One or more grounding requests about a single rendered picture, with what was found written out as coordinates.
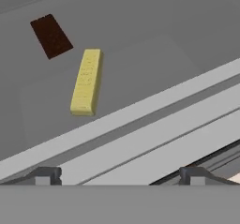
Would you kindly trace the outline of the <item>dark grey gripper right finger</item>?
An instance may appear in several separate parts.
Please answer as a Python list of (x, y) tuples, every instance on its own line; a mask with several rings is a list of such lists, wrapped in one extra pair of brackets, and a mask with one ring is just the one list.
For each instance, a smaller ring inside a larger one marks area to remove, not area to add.
[(179, 184), (183, 186), (239, 186), (239, 183), (215, 176), (203, 167), (183, 167), (179, 173)]

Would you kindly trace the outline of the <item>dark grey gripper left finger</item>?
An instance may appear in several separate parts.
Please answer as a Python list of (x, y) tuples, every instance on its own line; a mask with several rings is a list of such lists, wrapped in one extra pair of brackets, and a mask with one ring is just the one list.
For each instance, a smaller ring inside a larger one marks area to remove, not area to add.
[(7, 185), (61, 186), (60, 167), (37, 167), (25, 176), (7, 181)]

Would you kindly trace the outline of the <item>yellow butter stick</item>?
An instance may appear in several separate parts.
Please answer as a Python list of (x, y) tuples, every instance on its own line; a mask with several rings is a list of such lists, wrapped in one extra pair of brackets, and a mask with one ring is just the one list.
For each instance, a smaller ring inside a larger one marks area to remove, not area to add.
[(70, 103), (70, 112), (73, 115), (93, 116), (95, 114), (101, 62), (101, 49), (86, 49), (83, 52)]

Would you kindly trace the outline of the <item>dark brown chocolate bar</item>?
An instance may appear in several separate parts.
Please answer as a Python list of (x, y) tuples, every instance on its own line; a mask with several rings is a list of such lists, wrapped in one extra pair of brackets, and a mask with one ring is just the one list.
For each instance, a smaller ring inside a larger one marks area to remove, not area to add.
[(73, 48), (52, 14), (33, 20), (30, 24), (49, 59), (53, 59)]

